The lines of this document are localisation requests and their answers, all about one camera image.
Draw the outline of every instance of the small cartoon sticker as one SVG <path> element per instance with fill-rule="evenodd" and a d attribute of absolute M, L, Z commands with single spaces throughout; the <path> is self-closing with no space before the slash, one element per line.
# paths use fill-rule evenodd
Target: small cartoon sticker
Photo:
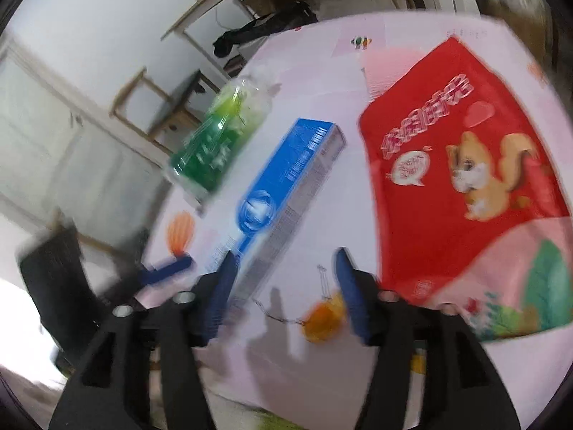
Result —
<path fill-rule="evenodd" d="M 356 37 L 352 39 L 350 43 L 354 45 L 354 48 L 356 48 L 356 50 L 358 50 L 360 47 L 362 48 L 362 50 L 366 50 L 366 48 L 368 48 L 368 45 L 372 43 L 372 39 L 369 39 L 368 37 Z"/>
<path fill-rule="evenodd" d="M 420 179 L 430 166 L 430 156 L 421 150 L 402 153 L 392 167 L 390 179 L 400 186 L 423 186 Z"/>

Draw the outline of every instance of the wooden chair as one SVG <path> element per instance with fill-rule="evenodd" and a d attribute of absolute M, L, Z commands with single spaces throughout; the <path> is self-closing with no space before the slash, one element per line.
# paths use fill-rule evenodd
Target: wooden chair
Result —
<path fill-rule="evenodd" d="M 147 68 L 144 67 L 117 93 L 110 109 L 110 116 L 116 117 L 128 128 L 135 131 L 139 136 L 165 153 L 174 152 L 174 150 L 169 150 L 163 144 L 160 144 L 160 142 L 157 141 L 157 136 L 161 131 L 174 124 L 184 123 L 190 126 L 192 130 L 200 126 L 202 119 L 199 119 L 195 114 L 191 113 L 186 105 L 193 93 L 205 92 L 204 87 L 200 84 L 201 82 L 204 82 L 216 94 L 219 93 L 219 88 L 208 79 L 207 76 L 201 73 L 200 70 L 197 70 L 191 74 L 190 77 L 185 79 L 173 93 L 168 94 L 147 76 Z M 127 101 L 139 85 L 147 86 L 164 100 L 164 104 L 159 110 L 149 132 L 141 130 L 128 120 L 125 113 L 123 113 Z"/>

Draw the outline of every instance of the red bag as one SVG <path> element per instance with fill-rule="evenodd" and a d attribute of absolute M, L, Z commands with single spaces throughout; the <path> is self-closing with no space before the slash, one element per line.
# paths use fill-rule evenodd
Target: red bag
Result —
<path fill-rule="evenodd" d="M 360 130 L 385 289 L 454 302 L 483 337 L 571 320 L 571 224 L 555 173 L 512 94 L 464 45 L 448 39 L 418 62 Z"/>

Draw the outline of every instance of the plastic bottle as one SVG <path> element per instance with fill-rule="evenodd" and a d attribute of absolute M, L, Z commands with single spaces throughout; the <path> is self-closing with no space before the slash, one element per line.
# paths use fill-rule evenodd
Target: plastic bottle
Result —
<path fill-rule="evenodd" d="M 239 151 L 271 109 L 271 86 L 254 77 L 231 80 L 203 124 L 171 156 L 167 175 L 203 202 L 217 190 Z"/>

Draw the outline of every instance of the blue handle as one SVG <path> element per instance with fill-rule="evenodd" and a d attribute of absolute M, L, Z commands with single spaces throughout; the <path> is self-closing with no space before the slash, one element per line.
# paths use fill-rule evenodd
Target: blue handle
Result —
<path fill-rule="evenodd" d="M 182 272 L 183 270 L 187 270 L 187 268 L 191 267 L 191 265 L 193 265 L 193 259 L 190 255 L 185 254 L 179 256 L 173 263 L 169 264 L 168 266 L 143 271 L 141 273 L 141 283 L 144 285 L 158 283 L 169 278 L 170 276 Z"/>

